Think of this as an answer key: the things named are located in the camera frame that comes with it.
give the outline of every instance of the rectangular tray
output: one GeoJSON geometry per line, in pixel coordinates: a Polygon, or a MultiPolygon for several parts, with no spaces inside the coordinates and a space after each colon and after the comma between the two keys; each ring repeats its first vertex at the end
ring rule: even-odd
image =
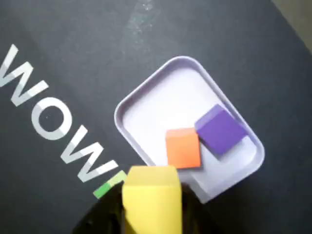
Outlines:
{"type": "Polygon", "coordinates": [[[264,147],[199,62],[185,56],[166,62],[119,103],[115,124],[147,165],[162,166],[167,165],[166,131],[193,127],[216,104],[248,136],[221,158],[201,144],[202,166],[178,171],[181,182],[204,203],[255,172],[264,160],[264,147]]]}

